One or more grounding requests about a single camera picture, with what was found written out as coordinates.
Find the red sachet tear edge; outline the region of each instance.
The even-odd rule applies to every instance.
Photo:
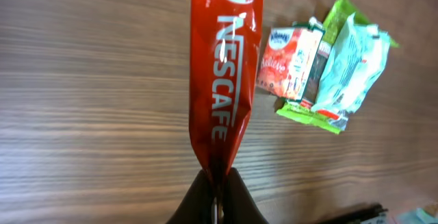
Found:
[[[192,0],[190,140],[214,186],[223,184],[249,122],[262,10],[263,0]]]

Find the candy wrapper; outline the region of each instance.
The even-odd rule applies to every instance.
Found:
[[[300,101],[324,30],[311,24],[271,30],[261,62],[258,87]]]
[[[355,14],[350,15],[333,45],[311,110],[335,120],[356,112],[385,68],[390,40],[377,25],[355,24]]]
[[[309,108],[302,107],[296,103],[285,103],[276,111],[277,114],[289,119],[293,119],[305,125],[315,125],[334,134],[339,134],[342,130],[335,125],[331,125],[331,119],[323,114],[312,112]]]
[[[355,15],[355,23],[358,25],[371,25],[372,22],[350,0],[336,0],[324,21],[326,33],[323,41],[333,45],[351,14]],[[400,45],[391,38],[391,47],[398,48]]]
[[[192,0],[190,140],[217,201],[251,114],[262,9],[263,0]]]

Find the green snack wrapper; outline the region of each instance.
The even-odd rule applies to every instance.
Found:
[[[372,24],[368,17],[359,11],[350,0],[336,0],[335,5],[333,5],[323,23],[326,33],[322,40],[330,45],[335,44],[336,38],[347,21],[347,18],[354,13],[356,13],[355,24]],[[399,48],[400,45],[391,38],[391,47]]]
[[[353,13],[355,13],[356,24],[372,24],[366,15],[360,12],[350,0],[336,0],[323,23],[326,33],[322,38],[320,48],[318,49],[317,56],[315,57],[311,69],[310,80],[307,83],[305,97],[308,98],[304,99],[301,103],[297,103],[295,100],[286,100],[285,105],[280,110],[276,111],[277,114],[299,123],[321,127],[322,129],[335,134],[339,134],[345,129],[348,117],[345,121],[336,121],[317,112],[312,112],[310,108],[315,103],[315,88],[318,88],[318,84],[315,83],[319,83],[320,81],[322,75],[321,69],[324,70],[325,64],[329,58],[328,56],[331,47],[335,43],[342,27],[347,21],[347,18]],[[391,39],[391,47],[398,48],[400,45]]]

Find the wood grain surface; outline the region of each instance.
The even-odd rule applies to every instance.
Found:
[[[264,26],[335,0],[266,0]],[[352,0],[402,45],[336,136],[257,93],[235,159],[270,223],[438,199],[438,0]],[[0,223],[165,223],[200,169],[190,0],[0,0]]]

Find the small food package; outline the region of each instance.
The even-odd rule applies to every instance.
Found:
[[[350,15],[328,57],[311,110],[347,121],[383,72],[390,44],[388,33],[378,25],[358,25],[355,14]]]
[[[273,28],[261,61],[258,87],[300,101],[324,30],[313,23]]]
[[[318,29],[323,30],[322,23],[315,17],[310,18],[309,23],[316,26]],[[287,99],[287,102],[294,105],[300,105],[310,110],[311,106],[315,103],[316,95],[318,93],[318,86],[320,85],[320,78],[322,72],[329,58],[331,45],[324,42],[322,37],[321,43],[316,51],[315,59],[313,60],[312,67],[310,68],[309,77],[307,78],[306,87],[301,99]]]

